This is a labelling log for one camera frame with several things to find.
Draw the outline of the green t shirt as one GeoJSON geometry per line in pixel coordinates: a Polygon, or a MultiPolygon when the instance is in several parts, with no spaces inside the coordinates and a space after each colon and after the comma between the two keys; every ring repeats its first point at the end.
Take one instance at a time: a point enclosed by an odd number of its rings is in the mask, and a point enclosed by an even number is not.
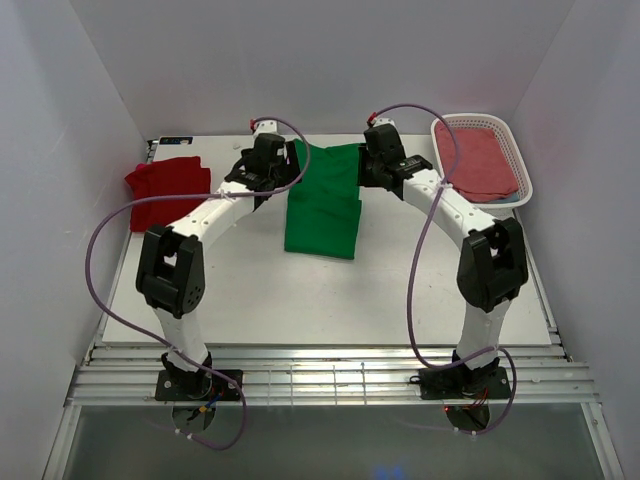
{"type": "Polygon", "coordinates": [[[294,145],[308,169],[288,193],[284,250],[354,259],[362,211],[359,146],[307,147],[300,140],[294,145]]]}

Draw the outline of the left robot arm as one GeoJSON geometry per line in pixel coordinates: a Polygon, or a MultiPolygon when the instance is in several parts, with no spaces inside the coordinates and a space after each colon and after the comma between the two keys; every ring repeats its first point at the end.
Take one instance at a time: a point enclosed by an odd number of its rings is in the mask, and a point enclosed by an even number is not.
{"type": "Polygon", "coordinates": [[[260,133],[224,177],[215,195],[167,226],[144,234],[136,290],[158,318],[168,351],[161,361],[169,380],[188,398],[201,399],[212,365],[195,314],[206,287],[205,252],[238,220],[276,191],[299,180],[295,145],[276,133],[260,133]]]}

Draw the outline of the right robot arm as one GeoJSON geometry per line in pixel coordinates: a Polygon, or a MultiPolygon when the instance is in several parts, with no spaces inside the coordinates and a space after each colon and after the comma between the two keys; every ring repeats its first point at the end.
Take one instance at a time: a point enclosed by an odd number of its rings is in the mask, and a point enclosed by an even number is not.
{"type": "Polygon", "coordinates": [[[436,224],[459,249],[456,284],[466,302],[461,338],[449,364],[424,364],[414,377],[425,399],[490,394],[510,387],[499,365],[499,337],[529,273],[520,223],[474,207],[420,155],[406,154],[391,123],[368,127],[360,146],[359,184],[393,193],[436,224]]]}

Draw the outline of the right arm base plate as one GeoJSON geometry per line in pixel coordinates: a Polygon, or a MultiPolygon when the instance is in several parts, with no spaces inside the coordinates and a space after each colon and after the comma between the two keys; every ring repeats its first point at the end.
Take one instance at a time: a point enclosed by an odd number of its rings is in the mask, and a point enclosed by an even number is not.
{"type": "Polygon", "coordinates": [[[507,400],[512,393],[503,367],[470,376],[455,369],[434,371],[424,368],[412,375],[409,383],[419,387],[422,400],[507,400]]]}

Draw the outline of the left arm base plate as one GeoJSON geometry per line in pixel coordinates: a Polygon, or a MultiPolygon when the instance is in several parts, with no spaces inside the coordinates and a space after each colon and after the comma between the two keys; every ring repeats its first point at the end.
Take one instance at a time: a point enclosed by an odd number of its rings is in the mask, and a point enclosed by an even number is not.
{"type": "Polygon", "coordinates": [[[243,371],[238,369],[222,370],[221,374],[234,380],[234,387],[228,380],[205,373],[196,383],[195,390],[180,386],[166,370],[158,374],[153,398],[161,402],[203,402],[218,399],[224,402],[240,400],[239,388],[243,385],[243,371]]]}

